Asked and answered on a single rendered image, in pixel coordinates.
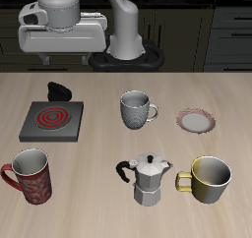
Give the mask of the yellow and white mug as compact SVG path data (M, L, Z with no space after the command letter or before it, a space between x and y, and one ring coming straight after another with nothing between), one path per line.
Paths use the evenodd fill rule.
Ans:
M189 192L203 204L215 203L231 180L230 167L214 156L200 156L191 165L190 172L178 172L175 188Z

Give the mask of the dark kitchen cupboards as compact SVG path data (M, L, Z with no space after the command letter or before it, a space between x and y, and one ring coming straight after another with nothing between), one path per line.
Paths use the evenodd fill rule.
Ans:
M0 0L0 72L90 72L80 53L52 53L45 66L18 42L18 16L35 0ZM131 0L139 8L139 34L165 56L163 72L201 72L208 46L214 0Z

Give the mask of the silver moka pot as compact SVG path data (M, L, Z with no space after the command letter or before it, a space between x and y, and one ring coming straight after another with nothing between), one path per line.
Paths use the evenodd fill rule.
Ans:
M172 167L172 164L159 155L147 152L137 159L121 161L116 165L116 172L121 179L129 183L124 168L135 172L134 199L144 207L152 207L160 201L160 181L162 175Z

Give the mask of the round black knob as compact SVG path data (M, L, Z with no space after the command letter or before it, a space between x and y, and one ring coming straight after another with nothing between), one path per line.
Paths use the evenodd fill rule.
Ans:
M72 98L72 92L60 84L49 82L47 87L49 101L70 101Z

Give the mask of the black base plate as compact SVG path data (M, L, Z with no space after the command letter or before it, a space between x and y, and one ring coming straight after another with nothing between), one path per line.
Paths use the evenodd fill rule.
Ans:
M155 73L164 63L163 52L150 39L143 40L144 54L133 60L119 60L106 51L96 52L89 64L98 73Z

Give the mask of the grey patterned mug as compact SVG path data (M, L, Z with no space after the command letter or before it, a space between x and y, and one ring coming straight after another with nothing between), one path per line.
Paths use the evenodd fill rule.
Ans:
M150 103L146 93L130 90L120 97L121 118L125 126L131 130L139 130L146 122L158 118L158 107Z

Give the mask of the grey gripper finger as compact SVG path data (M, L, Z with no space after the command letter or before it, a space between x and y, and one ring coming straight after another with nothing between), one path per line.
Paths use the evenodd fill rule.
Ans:
M38 57L42 60L42 63L44 65L49 65L50 64L50 57L46 56L44 53L39 52Z
M93 54L91 52L87 53L86 55L82 56L82 65L89 65L89 59Z

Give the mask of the red rimmed plate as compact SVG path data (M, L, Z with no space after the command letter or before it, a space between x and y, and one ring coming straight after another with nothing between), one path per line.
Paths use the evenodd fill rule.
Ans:
M176 123L182 130L195 134L206 134L216 127L215 117L200 108L180 111L176 116Z

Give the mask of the red patterned mug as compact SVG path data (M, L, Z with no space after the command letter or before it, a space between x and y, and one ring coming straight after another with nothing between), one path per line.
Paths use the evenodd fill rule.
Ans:
M2 179L22 191L32 205L41 205L52 195L48 155L40 149L26 149L18 153L10 164L1 168Z

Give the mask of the dark grey stove plate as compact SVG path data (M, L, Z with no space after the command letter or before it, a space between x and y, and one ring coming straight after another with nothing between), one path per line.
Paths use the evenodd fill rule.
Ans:
M21 142L76 142L82 101L33 101L19 135Z

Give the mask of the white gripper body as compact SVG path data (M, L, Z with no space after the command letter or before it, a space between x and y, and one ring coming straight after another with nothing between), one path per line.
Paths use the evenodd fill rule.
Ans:
M20 48L27 53L101 52L106 48L107 19L101 13L82 13L80 21L66 32L48 26L19 27Z

